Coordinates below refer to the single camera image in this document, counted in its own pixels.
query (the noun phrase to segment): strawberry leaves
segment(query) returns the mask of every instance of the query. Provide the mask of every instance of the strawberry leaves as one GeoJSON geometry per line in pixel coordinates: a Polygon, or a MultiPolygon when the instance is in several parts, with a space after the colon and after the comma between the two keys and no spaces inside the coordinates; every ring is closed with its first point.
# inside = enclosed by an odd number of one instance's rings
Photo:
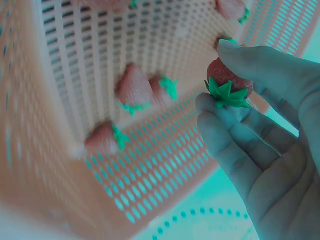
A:
{"type": "Polygon", "coordinates": [[[147,102],[145,104],[140,105],[129,105],[129,104],[122,104],[119,102],[120,107],[125,110],[126,112],[130,113],[131,116],[135,114],[137,111],[142,111],[150,106],[150,103],[147,102]]]}
{"type": "Polygon", "coordinates": [[[115,125],[112,125],[112,129],[119,151],[122,152],[125,149],[126,144],[130,143],[130,138],[127,135],[124,135],[115,125]]]}
{"type": "Polygon", "coordinates": [[[168,94],[174,101],[178,100],[178,92],[176,86],[178,85],[178,81],[171,81],[168,77],[164,77],[159,81],[159,85],[162,88],[165,88],[166,94],[168,94]]]}
{"type": "Polygon", "coordinates": [[[213,77],[210,77],[208,82],[206,80],[204,82],[209,93],[216,99],[215,105],[217,108],[222,108],[225,105],[236,108],[250,108],[250,105],[245,99],[245,96],[248,94],[247,88],[231,92],[233,84],[231,80],[221,86],[218,86],[213,77]]]}
{"type": "Polygon", "coordinates": [[[131,7],[135,9],[137,7],[138,0],[132,0],[131,7]]]}
{"type": "Polygon", "coordinates": [[[249,9],[248,9],[248,8],[245,8],[244,15],[243,15],[242,18],[238,19],[238,22],[239,22],[240,24],[243,24],[244,21],[248,20],[249,14],[250,14],[249,9]]]}

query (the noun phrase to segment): toy strawberry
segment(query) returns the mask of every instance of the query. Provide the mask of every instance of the toy strawberry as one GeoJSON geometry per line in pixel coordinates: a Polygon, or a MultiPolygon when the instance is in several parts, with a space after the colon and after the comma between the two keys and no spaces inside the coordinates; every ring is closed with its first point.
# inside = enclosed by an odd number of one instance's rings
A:
{"type": "Polygon", "coordinates": [[[153,98],[147,76],[135,64],[129,64],[126,67],[117,84],[116,94],[120,100],[120,106],[131,115],[135,111],[147,108],[153,98]]]}
{"type": "Polygon", "coordinates": [[[116,13],[123,13],[129,4],[132,3],[133,5],[136,0],[71,0],[71,2],[79,6],[88,6],[94,10],[111,10],[116,13]]]}
{"type": "Polygon", "coordinates": [[[248,19],[249,9],[242,0],[215,0],[215,7],[227,20],[237,19],[242,24],[248,19]]]}
{"type": "Polygon", "coordinates": [[[252,92],[253,82],[236,76],[218,57],[206,71],[205,86],[216,99],[216,107],[225,105],[249,108],[247,98],[252,92]]]}
{"type": "Polygon", "coordinates": [[[116,154],[122,151],[128,143],[129,137],[111,122],[104,122],[96,127],[92,134],[85,140],[84,146],[89,153],[116,154]]]}
{"type": "Polygon", "coordinates": [[[236,40],[234,40],[232,37],[226,35],[226,34],[220,34],[216,39],[215,39],[215,42],[213,44],[213,49],[217,51],[218,49],[218,43],[219,43],[219,40],[220,39],[224,39],[224,40],[228,40],[228,41],[231,41],[231,42],[234,42],[234,43],[237,43],[236,40]]]}
{"type": "Polygon", "coordinates": [[[172,100],[178,100],[178,92],[176,86],[177,80],[171,81],[168,77],[155,76],[149,80],[153,91],[153,100],[151,104],[167,104],[172,100]]]}

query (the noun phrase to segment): perforated basket wall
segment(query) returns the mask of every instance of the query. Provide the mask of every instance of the perforated basket wall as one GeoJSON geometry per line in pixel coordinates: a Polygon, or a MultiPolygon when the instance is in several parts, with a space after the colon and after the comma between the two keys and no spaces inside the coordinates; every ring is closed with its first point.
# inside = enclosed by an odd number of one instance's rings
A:
{"type": "Polygon", "coordinates": [[[240,41],[302,57],[319,16],[318,0],[257,0],[240,41]]]}
{"type": "Polygon", "coordinates": [[[0,0],[1,202],[80,238],[124,240],[142,231],[217,167],[197,132],[194,99],[217,57],[216,36],[244,41],[257,14],[241,33],[212,0],[141,0],[124,13],[68,0],[0,0]],[[129,62],[178,79],[180,100],[134,118],[120,110],[114,84],[129,62]],[[73,159],[103,119],[129,135],[125,151],[73,159]]]}

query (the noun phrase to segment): red strawberry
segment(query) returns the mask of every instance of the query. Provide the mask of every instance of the red strawberry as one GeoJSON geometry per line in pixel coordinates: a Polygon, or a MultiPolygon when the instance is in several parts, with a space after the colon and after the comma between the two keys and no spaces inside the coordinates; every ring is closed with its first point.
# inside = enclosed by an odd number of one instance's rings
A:
{"type": "Polygon", "coordinates": [[[210,63],[206,71],[206,87],[217,99],[217,105],[248,107],[246,98],[252,92],[253,82],[236,76],[218,57],[210,63]]]}
{"type": "Polygon", "coordinates": [[[147,76],[135,64],[126,67],[116,93],[120,102],[129,106],[145,105],[153,98],[147,76]]]}
{"type": "Polygon", "coordinates": [[[71,0],[71,2],[80,6],[88,6],[93,10],[112,10],[122,13],[132,0],[71,0]]]}
{"type": "Polygon", "coordinates": [[[104,122],[97,126],[91,135],[84,141],[84,146],[89,153],[116,154],[123,150],[128,138],[122,135],[111,122],[104,122]]]}
{"type": "Polygon", "coordinates": [[[164,80],[166,80],[169,84],[173,83],[167,77],[162,78],[160,76],[154,76],[149,80],[153,91],[153,99],[151,101],[152,105],[167,105],[172,102],[172,100],[176,100],[176,98],[173,99],[173,96],[168,93],[168,89],[166,88],[168,85],[164,85],[164,80]]]}
{"type": "Polygon", "coordinates": [[[243,22],[249,13],[242,0],[215,0],[216,10],[227,20],[237,19],[243,22]]]}

